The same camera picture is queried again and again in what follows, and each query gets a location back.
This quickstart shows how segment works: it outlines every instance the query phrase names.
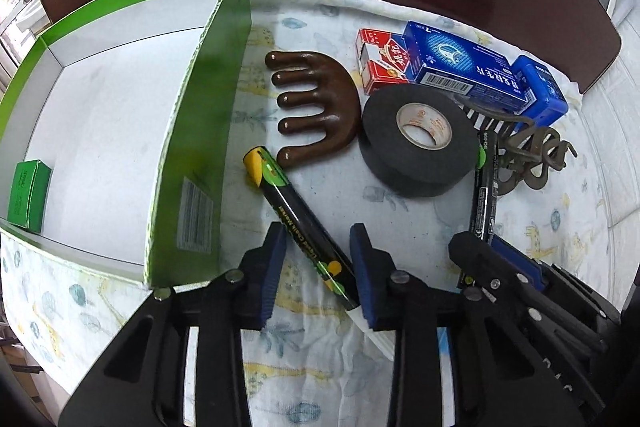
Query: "small green box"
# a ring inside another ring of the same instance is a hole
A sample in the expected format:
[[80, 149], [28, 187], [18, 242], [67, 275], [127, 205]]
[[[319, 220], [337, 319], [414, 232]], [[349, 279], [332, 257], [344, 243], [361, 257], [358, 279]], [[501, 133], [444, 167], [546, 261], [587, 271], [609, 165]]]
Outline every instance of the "small green box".
[[40, 160], [20, 162], [15, 166], [7, 221], [40, 233], [50, 175], [51, 169]]

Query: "black tape roll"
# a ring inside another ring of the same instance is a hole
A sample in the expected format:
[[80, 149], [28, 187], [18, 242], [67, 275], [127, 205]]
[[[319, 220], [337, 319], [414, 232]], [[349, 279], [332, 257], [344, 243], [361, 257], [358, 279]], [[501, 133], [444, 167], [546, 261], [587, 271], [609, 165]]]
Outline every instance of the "black tape roll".
[[[425, 129], [435, 145], [420, 145], [407, 124]], [[362, 112], [359, 142], [370, 171], [405, 197], [444, 194], [478, 161], [477, 131], [464, 112], [437, 89], [417, 84], [374, 92]]]

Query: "red and white box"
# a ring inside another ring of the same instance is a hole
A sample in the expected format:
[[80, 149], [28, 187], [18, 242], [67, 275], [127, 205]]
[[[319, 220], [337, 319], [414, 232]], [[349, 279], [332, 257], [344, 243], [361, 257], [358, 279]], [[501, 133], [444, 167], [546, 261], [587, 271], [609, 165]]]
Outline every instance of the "red and white box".
[[356, 52], [367, 94], [383, 86], [407, 84], [414, 79], [401, 34], [363, 28], [358, 31]]

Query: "blue medicine box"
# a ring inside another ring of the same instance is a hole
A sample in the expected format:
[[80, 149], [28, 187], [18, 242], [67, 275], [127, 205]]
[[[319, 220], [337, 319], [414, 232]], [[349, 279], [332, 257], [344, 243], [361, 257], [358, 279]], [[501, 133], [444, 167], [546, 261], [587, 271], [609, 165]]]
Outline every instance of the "blue medicine box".
[[527, 102], [503, 55], [451, 33], [409, 21], [404, 40], [415, 80], [516, 112]]
[[537, 126], [543, 126], [551, 125], [569, 110], [562, 91], [544, 64], [520, 55], [511, 71], [527, 97], [527, 103], [517, 114], [528, 116]]

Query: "screw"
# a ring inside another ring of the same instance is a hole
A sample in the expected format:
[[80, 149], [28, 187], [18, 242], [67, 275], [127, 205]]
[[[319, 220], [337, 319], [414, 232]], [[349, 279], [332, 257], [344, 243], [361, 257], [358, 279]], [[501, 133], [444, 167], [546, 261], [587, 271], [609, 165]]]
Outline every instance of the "screw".
[[540, 314], [540, 312], [535, 308], [529, 308], [529, 317], [536, 322], [540, 322], [542, 320], [542, 314]]
[[171, 296], [171, 288], [156, 288], [154, 290], [154, 299], [156, 301], [164, 301]]
[[391, 280], [396, 284], [407, 284], [411, 277], [404, 270], [394, 270], [391, 272]]
[[478, 286], [469, 286], [465, 288], [463, 294], [468, 300], [473, 302], [478, 302], [482, 299], [482, 291]]
[[239, 270], [238, 268], [232, 268], [225, 273], [225, 279], [231, 284], [235, 284], [244, 279], [244, 273], [242, 273], [242, 270]]

